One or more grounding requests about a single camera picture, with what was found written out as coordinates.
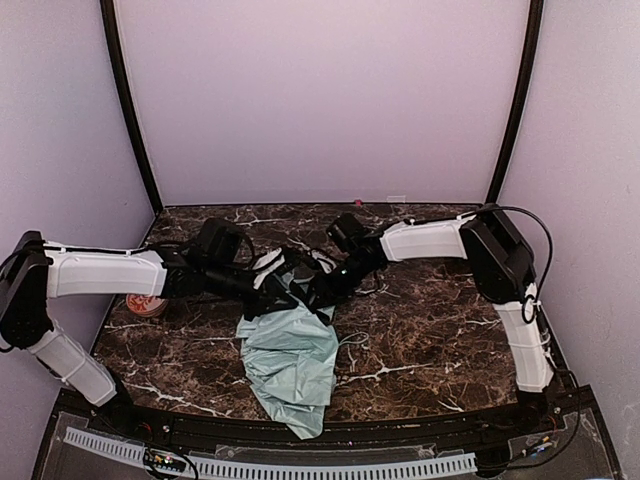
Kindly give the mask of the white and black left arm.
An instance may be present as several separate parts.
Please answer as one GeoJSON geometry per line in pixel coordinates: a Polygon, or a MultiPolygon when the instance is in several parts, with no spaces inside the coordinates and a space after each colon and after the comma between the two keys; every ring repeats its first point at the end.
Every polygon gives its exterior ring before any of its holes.
{"type": "Polygon", "coordinates": [[[274,273],[286,262],[277,248],[236,256],[252,244],[237,225],[208,219],[186,241],[161,241],[133,250],[47,242],[27,231],[1,264],[3,352],[26,350],[92,405],[128,399],[113,374],[67,335],[48,311],[51,299],[76,295],[140,295],[176,299],[210,293],[238,301],[252,319],[290,307],[274,273]]]}

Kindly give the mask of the mint and black folding umbrella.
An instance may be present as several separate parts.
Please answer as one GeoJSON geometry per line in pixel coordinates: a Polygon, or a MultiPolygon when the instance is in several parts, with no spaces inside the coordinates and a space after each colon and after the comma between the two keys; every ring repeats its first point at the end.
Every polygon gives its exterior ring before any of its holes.
{"type": "Polygon", "coordinates": [[[362,344],[363,331],[337,337],[333,326],[293,297],[293,307],[239,320],[236,338],[249,386],[274,422],[299,439],[318,437],[336,385],[335,364],[343,345],[362,344]]]}

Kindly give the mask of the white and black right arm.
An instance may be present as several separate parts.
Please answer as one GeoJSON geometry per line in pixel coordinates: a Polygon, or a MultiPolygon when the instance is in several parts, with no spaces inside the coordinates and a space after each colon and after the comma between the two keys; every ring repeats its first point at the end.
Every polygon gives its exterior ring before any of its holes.
{"type": "Polygon", "coordinates": [[[317,274],[305,295],[318,310],[349,298],[370,274],[390,263],[431,258],[468,262],[477,290],[503,324],[516,367],[519,391],[541,394],[554,376],[549,335],[542,318],[534,252],[508,217],[508,208],[489,204],[444,220],[403,220],[381,230],[344,214],[327,229],[346,257],[317,274]]]}

